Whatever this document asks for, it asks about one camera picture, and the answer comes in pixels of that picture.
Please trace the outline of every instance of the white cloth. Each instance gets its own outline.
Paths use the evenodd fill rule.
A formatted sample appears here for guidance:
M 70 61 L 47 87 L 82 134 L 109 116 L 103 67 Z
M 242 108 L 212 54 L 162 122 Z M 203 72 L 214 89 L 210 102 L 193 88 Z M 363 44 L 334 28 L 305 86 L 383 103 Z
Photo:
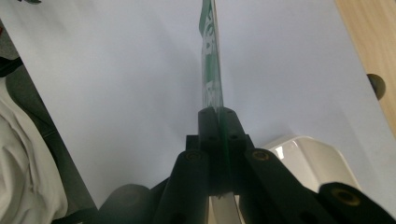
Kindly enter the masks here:
M 64 217 L 67 199 L 55 161 L 0 78 L 0 223 L 45 224 Z

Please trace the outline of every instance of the black metal part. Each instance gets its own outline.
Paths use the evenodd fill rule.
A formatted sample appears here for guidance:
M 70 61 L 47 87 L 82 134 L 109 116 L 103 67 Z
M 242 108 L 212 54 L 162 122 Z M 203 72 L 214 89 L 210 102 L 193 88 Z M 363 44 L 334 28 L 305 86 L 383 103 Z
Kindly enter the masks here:
M 251 147 L 253 144 L 250 138 L 245 134 L 236 113 L 229 108 L 224 108 L 224 115 L 224 122 L 225 125 L 227 125 L 226 137 L 228 141 L 233 192 L 235 194 L 241 194 L 241 191 L 246 188 L 245 185 L 248 182 L 245 175 L 245 151 L 248 146 Z
M 220 195 L 232 190 L 231 179 L 222 149 L 218 116 L 213 107 L 198 113 L 199 149 L 209 156 L 209 194 Z
M 209 160 L 201 150 L 179 154 L 153 224 L 204 224 L 208 206 Z
M 139 185 L 125 185 L 111 193 L 93 223 L 149 224 L 153 213 L 149 189 Z
M 186 151 L 177 157 L 171 176 L 152 190 L 117 189 L 93 223 L 204 224 L 208 196 L 231 190 L 240 195 L 247 224 L 396 223 L 350 186 L 327 184 L 319 194 L 306 189 L 272 152 L 254 148 L 234 111 L 222 109 L 225 133 L 213 108 L 200 111 L 199 134 L 187 136 Z
M 272 210 L 268 223 L 337 223 L 272 152 L 250 149 L 245 156 L 255 186 L 252 192 L 263 212 Z
M 359 190 L 345 184 L 322 185 L 318 199 L 339 223 L 396 223 L 378 204 Z

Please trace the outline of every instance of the green ruler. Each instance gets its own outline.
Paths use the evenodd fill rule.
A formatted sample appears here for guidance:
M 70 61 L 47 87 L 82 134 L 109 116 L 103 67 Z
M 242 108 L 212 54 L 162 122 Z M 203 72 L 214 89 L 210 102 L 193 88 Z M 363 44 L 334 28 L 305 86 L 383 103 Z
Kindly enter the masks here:
M 224 104 L 221 89 L 219 32 L 214 0 L 204 0 L 199 23 L 202 35 L 202 91 L 203 108 L 213 107 L 216 111 L 220 126 L 223 155 L 226 160 L 228 175 L 231 176 L 230 156 L 226 136 L 227 124 L 224 122 Z M 213 211 L 218 224 L 241 223 L 233 192 L 225 192 L 212 197 Z

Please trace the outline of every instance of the white plastic object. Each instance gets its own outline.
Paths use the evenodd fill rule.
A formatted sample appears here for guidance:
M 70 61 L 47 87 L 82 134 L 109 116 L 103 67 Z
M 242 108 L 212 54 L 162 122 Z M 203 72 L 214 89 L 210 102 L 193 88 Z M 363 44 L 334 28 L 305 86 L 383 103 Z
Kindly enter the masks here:
M 361 189 L 340 151 L 307 136 L 282 137 L 265 145 L 306 188 L 340 182 Z

